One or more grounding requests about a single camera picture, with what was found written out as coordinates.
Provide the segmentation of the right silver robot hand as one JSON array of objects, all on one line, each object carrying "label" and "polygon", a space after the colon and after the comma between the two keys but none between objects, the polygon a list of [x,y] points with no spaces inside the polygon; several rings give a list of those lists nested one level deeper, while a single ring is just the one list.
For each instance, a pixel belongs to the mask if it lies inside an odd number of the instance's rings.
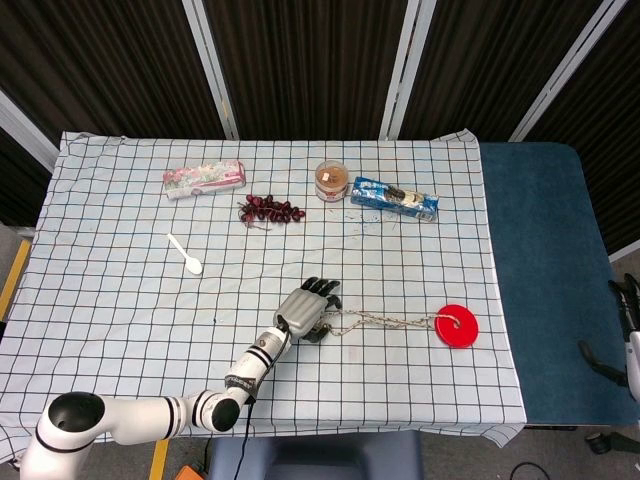
[{"label": "right silver robot hand", "polygon": [[598,360],[584,340],[578,342],[578,348],[592,371],[618,386],[627,387],[631,397],[639,402],[639,281],[625,273],[623,283],[609,280],[608,285],[616,296],[625,347],[625,371]]}]

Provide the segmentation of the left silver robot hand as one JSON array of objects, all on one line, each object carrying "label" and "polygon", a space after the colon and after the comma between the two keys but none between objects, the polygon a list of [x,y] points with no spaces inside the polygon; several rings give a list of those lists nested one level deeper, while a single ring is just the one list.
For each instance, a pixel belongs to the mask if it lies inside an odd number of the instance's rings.
[{"label": "left silver robot hand", "polygon": [[331,308],[342,309],[341,299],[334,293],[338,280],[310,277],[296,288],[276,310],[273,323],[292,340],[319,343],[330,328],[322,320]]}]

